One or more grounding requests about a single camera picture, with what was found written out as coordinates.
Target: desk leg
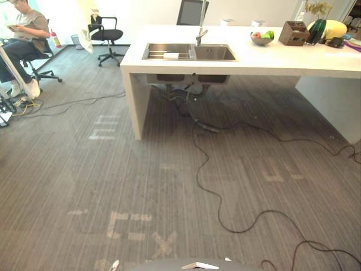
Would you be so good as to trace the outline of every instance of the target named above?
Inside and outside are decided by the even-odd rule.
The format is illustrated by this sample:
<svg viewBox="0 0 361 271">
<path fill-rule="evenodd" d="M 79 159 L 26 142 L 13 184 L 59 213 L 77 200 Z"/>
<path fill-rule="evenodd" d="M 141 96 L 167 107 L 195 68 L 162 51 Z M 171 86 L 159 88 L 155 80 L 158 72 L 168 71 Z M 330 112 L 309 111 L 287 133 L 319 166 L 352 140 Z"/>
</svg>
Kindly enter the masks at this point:
<svg viewBox="0 0 361 271">
<path fill-rule="evenodd" d="M 361 139 L 361 80 L 302 77 L 297 90 L 350 143 Z"/>
<path fill-rule="evenodd" d="M 141 140 L 151 85 L 147 84 L 146 75 L 143 74 L 128 73 L 122 69 L 122 76 L 135 139 Z"/>
</svg>

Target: man sitting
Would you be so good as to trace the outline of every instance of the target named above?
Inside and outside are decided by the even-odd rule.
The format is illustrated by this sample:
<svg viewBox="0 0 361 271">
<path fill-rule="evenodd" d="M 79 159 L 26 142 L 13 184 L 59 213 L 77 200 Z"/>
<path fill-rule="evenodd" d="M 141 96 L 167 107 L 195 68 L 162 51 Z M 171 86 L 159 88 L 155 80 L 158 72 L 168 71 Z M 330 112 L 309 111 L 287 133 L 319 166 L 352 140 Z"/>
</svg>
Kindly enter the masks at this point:
<svg viewBox="0 0 361 271">
<path fill-rule="evenodd" d="M 9 26 L 14 32 L 14 39 L 3 47 L 4 51 L 14 64 L 16 70 L 26 83 L 27 92 L 30 99 L 35 99 L 40 95 L 40 88 L 37 80 L 32 79 L 26 73 L 20 60 L 30 54 L 38 54 L 38 51 L 44 52 L 45 42 L 42 40 L 33 40 L 31 38 L 49 38 L 49 29 L 45 17 L 38 11 L 32 10 L 28 5 L 28 0 L 9 0 L 14 7 L 20 11 L 16 18 L 16 25 Z M 11 96 L 15 97 L 20 94 L 19 83 L 8 71 L 6 63 L 0 58 L 0 81 L 11 81 Z"/>
</svg>

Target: green apple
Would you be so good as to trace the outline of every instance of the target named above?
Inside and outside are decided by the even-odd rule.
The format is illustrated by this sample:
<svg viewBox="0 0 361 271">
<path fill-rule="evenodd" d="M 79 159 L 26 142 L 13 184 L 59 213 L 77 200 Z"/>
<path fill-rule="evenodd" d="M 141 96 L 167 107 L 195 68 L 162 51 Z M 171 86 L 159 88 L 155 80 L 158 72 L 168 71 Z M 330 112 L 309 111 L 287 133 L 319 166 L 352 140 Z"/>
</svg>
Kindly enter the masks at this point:
<svg viewBox="0 0 361 271">
<path fill-rule="evenodd" d="M 266 33 L 266 34 L 261 35 L 261 38 L 271 38 L 271 36 Z"/>
<path fill-rule="evenodd" d="M 267 33 L 266 34 L 268 34 L 268 35 L 270 35 L 270 37 L 271 38 L 275 38 L 275 32 L 273 32 L 273 31 L 267 31 Z"/>
</svg>

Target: sink basin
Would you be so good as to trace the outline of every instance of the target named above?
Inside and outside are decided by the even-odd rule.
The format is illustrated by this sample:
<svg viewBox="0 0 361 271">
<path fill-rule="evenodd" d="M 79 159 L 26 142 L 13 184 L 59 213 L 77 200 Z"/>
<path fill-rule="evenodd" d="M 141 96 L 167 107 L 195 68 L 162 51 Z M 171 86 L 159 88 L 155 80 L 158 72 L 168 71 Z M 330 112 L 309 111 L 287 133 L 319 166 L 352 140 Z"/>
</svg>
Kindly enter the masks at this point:
<svg viewBox="0 0 361 271">
<path fill-rule="evenodd" d="M 197 60 L 235 61 L 233 53 L 226 44 L 194 46 Z"/>
<path fill-rule="evenodd" d="M 164 58 L 165 53 L 178 53 L 177 59 Z M 144 51 L 146 60 L 237 61 L 227 44 L 149 43 Z"/>
<path fill-rule="evenodd" d="M 179 60 L 190 58 L 191 45 L 186 43 L 149 43 L 143 59 L 163 59 L 164 53 L 178 53 Z"/>
</svg>

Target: stainless steel sink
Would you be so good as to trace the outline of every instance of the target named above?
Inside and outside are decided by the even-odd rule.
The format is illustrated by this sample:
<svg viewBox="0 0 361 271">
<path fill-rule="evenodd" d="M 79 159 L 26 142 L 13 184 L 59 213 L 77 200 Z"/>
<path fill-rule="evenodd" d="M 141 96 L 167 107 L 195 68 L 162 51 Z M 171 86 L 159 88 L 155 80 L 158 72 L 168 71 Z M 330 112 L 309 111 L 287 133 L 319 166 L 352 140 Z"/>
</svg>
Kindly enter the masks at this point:
<svg viewBox="0 0 361 271">
<path fill-rule="evenodd" d="M 165 53 L 178 53 L 178 59 L 164 58 Z M 191 60 L 191 61 L 237 61 L 227 44 L 149 43 L 143 59 Z"/>
<path fill-rule="evenodd" d="M 190 58 L 191 45 L 186 43 L 149 43 L 143 59 L 164 59 L 164 53 L 178 53 L 178 60 Z"/>
<path fill-rule="evenodd" d="M 178 53 L 179 56 L 177 59 L 168 59 L 164 58 L 165 53 Z M 227 44 L 202 44 L 198 46 L 187 43 L 149 43 L 144 51 L 143 59 L 158 61 L 237 61 Z M 151 84 L 226 84 L 229 78 L 229 75 L 196 75 L 196 77 L 183 74 L 147 75 L 147 81 Z"/>
<path fill-rule="evenodd" d="M 200 45 L 194 46 L 197 60 L 221 60 L 221 61 L 234 61 L 236 58 L 231 52 L 228 45 Z"/>
</svg>

